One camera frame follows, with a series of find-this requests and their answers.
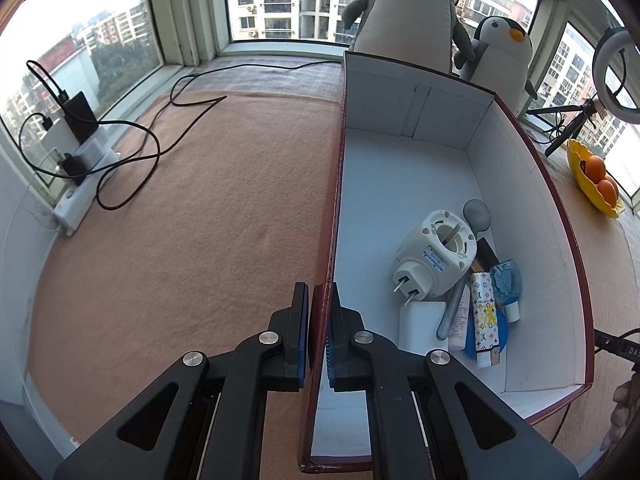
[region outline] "white bottle cap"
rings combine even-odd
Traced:
[[[507,318],[507,323],[513,323],[520,319],[520,308],[518,307],[518,302],[514,301],[508,305],[504,306],[504,315]]]
[[[476,360],[478,360],[478,368],[488,368],[491,366],[491,351],[484,350],[476,353]]]

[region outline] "blue round object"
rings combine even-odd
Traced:
[[[507,319],[504,317],[502,311],[497,308],[497,317],[498,317],[498,339],[500,340],[500,352],[507,345],[507,339],[509,338],[509,325],[507,323]],[[476,360],[476,336],[474,334],[474,315],[470,311],[469,312],[469,323],[466,324],[466,344],[465,344],[465,354],[469,357],[469,359]]]

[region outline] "sky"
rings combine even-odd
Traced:
[[[0,35],[0,106],[20,85],[25,62],[37,59],[102,10],[113,12],[139,0],[26,0]]]

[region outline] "yellow bowl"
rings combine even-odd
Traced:
[[[593,155],[593,153],[591,153],[584,144],[575,139],[569,140],[566,150],[566,158],[569,160],[569,167],[571,168],[571,172],[574,174],[574,179],[578,184],[578,187],[580,187],[591,203],[606,216],[610,218],[618,218],[625,210],[622,200],[618,199],[616,207],[612,208],[604,200],[604,197],[600,194],[596,185],[589,180],[580,167],[580,163],[583,160],[587,160],[591,155]]]

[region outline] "triangular cutout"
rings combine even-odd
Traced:
[[[465,383],[456,384],[456,393],[480,449],[491,449],[516,436],[515,430]]]
[[[117,437],[144,451],[151,451],[177,393],[178,384],[169,383],[118,430]]]

